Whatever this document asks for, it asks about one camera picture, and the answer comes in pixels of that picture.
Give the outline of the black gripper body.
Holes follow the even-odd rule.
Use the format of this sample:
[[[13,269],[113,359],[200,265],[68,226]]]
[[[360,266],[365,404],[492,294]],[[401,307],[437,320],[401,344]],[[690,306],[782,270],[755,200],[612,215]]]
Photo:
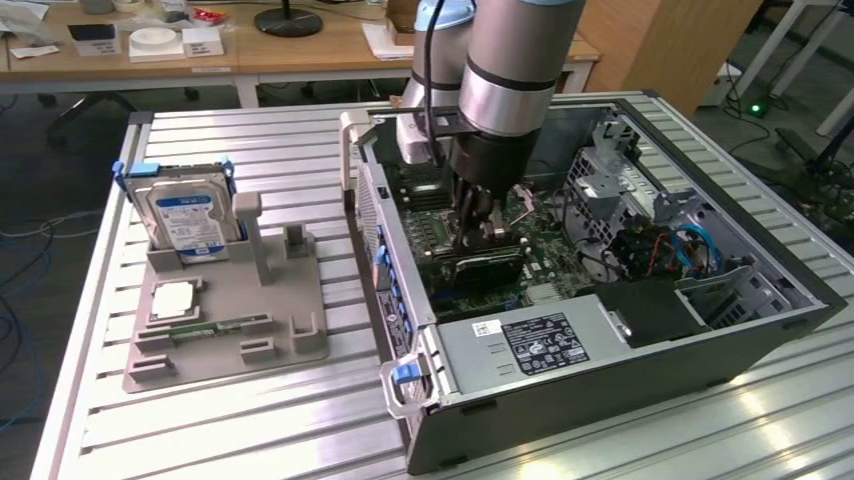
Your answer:
[[[486,132],[455,135],[449,153],[453,196],[463,197],[480,187],[494,197],[504,197],[524,175],[539,134],[536,129],[515,137]]]

